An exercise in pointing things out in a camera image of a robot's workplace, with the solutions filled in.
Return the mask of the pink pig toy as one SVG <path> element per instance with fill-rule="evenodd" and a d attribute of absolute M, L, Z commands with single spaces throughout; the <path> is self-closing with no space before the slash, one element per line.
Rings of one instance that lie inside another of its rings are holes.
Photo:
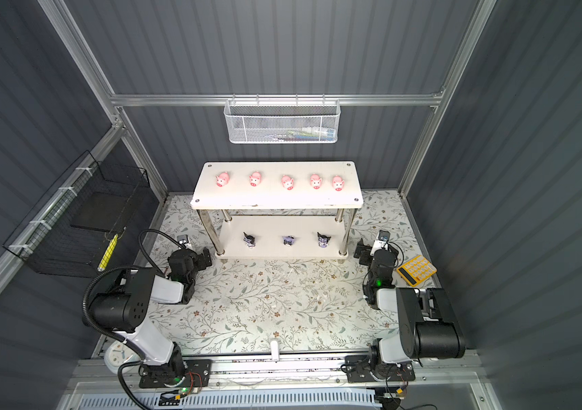
<path fill-rule="evenodd" d="M 249 176 L 249 183 L 253 187 L 258 186 L 261 183 L 261 181 L 262 181 L 262 175 L 260 172 L 253 172 Z"/>
<path fill-rule="evenodd" d="M 281 183 L 282 187 L 287 191 L 294 189 L 294 179 L 288 175 L 282 176 Z"/>
<path fill-rule="evenodd" d="M 313 189 L 319 190 L 323 184 L 322 177 L 318 174 L 313 174 L 310 177 L 310 184 Z"/>
<path fill-rule="evenodd" d="M 337 176 L 333 177 L 332 187 L 335 191 L 342 191 L 344 189 L 344 186 L 345 186 L 345 181 L 341 176 L 337 175 Z"/>
<path fill-rule="evenodd" d="M 216 176 L 216 185 L 217 187 L 226 187 L 231 180 L 231 176 L 228 172 L 222 172 L 221 174 Z"/>

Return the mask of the black-headed purple toy figure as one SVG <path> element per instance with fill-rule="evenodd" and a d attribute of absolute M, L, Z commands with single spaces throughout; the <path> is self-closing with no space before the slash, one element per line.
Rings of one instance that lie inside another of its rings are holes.
<path fill-rule="evenodd" d="M 295 237 L 293 237 L 293 236 L 284 236 L 282 238 L 282 241 L 283 241 L 283 244 L 285 246 L 293 246 L 294 243 L 295 243 Z"/>

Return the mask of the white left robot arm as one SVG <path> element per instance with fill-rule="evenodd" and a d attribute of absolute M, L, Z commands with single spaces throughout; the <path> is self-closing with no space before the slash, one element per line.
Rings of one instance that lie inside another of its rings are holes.
<path fill-rule="evenodd" d="M 122 343 L 151 367 L 172 364 L 179 348 L 147 318 L 149 304 L 188 304 L 197 274 L 212 266 L 212 256 L 207 248 L 198 253 L 183 246 L 168 257 L 168 266 L 166 277 L 142 266 L 106 270 L 91 281 L 82 299 L 87 326 Z"/>

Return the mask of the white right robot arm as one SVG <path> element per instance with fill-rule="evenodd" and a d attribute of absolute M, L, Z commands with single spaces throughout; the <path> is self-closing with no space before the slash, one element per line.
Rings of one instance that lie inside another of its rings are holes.
<path fill-rule="evenodd" d="M 407 260 L 404 251 L 388 240 L 388 233 L 381 231 L 371 246 L 359 241 L 354 257 L 367 267 L 364 301 L 372 309 L 395 314 L 397 326 L 389 336 L 374 339 L 366 355 L 345 359 L 341 370 L 350 383 L 406 383 L 415 379 L 415 361 L 465 356 L 465 336 L 446 291 L 419 287 L 437 273 L 425 256 Z"/>

